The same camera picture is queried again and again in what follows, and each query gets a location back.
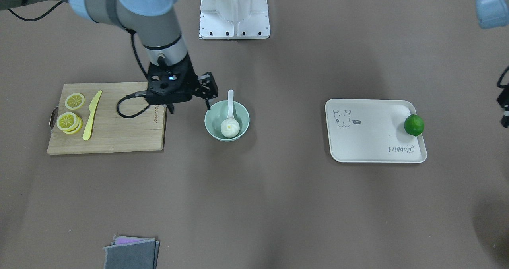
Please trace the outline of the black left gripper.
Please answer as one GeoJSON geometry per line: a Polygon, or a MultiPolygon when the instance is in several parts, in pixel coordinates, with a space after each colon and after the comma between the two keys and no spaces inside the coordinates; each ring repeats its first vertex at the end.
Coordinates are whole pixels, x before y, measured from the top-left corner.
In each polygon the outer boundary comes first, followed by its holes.
{"type": "Polygon", "coordinates": [[[501,125],[504,128],[509,127],[509,90],[502,90],[500,95],[497,98],[497,102],[500,105],[501,108],[503,108],[505,111],[501,118],[501,125]]]}

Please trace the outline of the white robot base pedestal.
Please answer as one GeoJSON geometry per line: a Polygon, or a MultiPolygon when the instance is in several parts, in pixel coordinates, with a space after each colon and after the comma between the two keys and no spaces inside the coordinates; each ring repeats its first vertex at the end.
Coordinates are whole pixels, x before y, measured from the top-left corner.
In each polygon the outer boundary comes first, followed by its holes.
{"type": "Polygon", "coordinates": [[[268,0],[200,0],[200,39],[253,40],[270,34],[268,0]]]}

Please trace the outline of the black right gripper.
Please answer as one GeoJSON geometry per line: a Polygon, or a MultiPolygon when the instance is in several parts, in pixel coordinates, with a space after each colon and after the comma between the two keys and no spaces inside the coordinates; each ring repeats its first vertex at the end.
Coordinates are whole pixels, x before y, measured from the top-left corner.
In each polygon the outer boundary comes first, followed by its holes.
{"type": "Polygon", "coordinates": [[[196,88],[197,97],[205,100],[208,110],[211,109],[210,100],[218,96],[218,86],[213,74],[205,72],[201,76],[196,75],[189,55],[172,66],[150,63],[147,80],[147,103],[165,105],[171,114],[175,111],[173,104],[191,100],[196,88]]]}

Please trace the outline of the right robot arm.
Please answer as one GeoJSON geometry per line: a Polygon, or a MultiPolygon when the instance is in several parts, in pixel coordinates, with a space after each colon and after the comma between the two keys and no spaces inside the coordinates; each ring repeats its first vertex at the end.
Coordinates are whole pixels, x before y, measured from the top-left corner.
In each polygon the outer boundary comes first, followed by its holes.
{"type": "Polygon", "coordinates": [[[197,75],[193,69],[173,5],[178,0],[1,0],[1,10],[12,10],[44,1],[68,3],[76,14],[95,23],[105,23],[137,34],[150,64],[144,73],[146,90],[126,95],[142,97],[148,106],[162,105],[174,112],[174,104],[202,98],[208,110],[218,96],[211,72],[197,75]]]}

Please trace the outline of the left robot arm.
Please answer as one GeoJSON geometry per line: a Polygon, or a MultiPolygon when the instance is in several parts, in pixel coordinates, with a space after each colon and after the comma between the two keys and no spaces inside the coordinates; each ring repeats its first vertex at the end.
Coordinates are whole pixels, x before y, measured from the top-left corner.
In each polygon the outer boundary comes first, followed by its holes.
{"type": "MultiPolygon", "coordinates": [[[[504,27],[509,24],[509,0],[476,0],[476,16],[481,29],[504,27]]],[[[508,84],[503,85],[502,81],[508,74],[509,67],[506,67],[497,81],[498,88],[502,89],[497,97],[497,102],[503,109],[501,125],[504,128],[509,124],[509,89],[508,84]]]]}

